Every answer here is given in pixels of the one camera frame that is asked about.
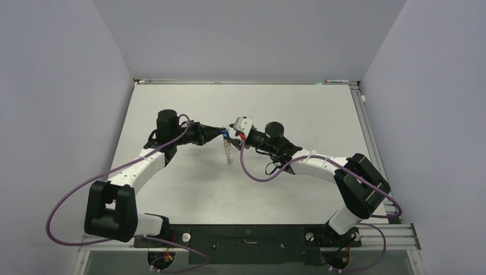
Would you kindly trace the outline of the blue capped key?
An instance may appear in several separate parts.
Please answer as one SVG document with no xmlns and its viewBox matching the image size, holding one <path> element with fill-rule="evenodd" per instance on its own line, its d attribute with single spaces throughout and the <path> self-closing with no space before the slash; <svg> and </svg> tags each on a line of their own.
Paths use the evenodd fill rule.
<svg viewBox="0 0 486 275">
<path fill-rule="evenodd" d="M 225 131 L 221 131 L 221 134 L 223 135 L 224 138 L 229 138 L 229 131 L 228 130 L 225 130 Z"/>
</svg>

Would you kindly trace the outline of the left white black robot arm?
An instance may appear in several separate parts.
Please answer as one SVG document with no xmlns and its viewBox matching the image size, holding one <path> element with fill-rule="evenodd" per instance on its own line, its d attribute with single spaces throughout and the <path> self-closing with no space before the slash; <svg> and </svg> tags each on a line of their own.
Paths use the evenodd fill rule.
<svg viewBox="0 0 486 275">
<path fill-rule="evenodd" d="M 168 166 L 177 148 L 185 144 L 203 146 L 227 130 L 186 119 L 175 110 L 158 113 L 139 156 L 116 170 L 106 181 L 97 180 L 89 188 L 84 221 L 86 234 L 128 242 L 133 237 L 148 236 L 156 246 L 168 244 L 171 231 L 167 218 L 138 211 L 136 195 L 161 169 Z"/>
</svg>

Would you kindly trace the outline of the round metal keyring disc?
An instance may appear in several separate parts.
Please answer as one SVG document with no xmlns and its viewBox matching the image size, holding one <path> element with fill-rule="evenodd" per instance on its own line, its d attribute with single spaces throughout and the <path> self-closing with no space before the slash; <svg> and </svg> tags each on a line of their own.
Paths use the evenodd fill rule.
<svg viewBox="0 0 486 275">
<path fill-rule="evenodd" d="M 231 156 L 231 147 L 232 144 L 228 139 L 224 139 L 224 149 L 225 149 L 225 155 L 226 155 L 226 164 L 229 166 L 233 164 L 233 158 Z"/>
</svg>

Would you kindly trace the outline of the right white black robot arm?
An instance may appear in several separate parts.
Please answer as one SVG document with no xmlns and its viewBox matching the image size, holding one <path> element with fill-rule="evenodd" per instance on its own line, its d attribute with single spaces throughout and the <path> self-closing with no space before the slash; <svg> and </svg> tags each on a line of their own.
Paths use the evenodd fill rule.
<svg viewBox="0 0 486 275">
<path fill-rule="evenodd" d="M 390 197 L 390 185 L 363 154 L 333 157 L 306 150 L 288 140 L 284 136 L 284 126 L 276 121 L 268 123 L 262 132 L 245 117 L 239 117 L 230 127 L 224 139 L 240 153 L 254 148 L 258 153 L 269 156 L 276 165 L 276 171 L 267 181 L 286 172 L 336 184 L 344 205 L 325 225 L 324 238 L 331 245 L 344 241 L 352 227 L 373 217 L 383 200 Z"/>
</svg>

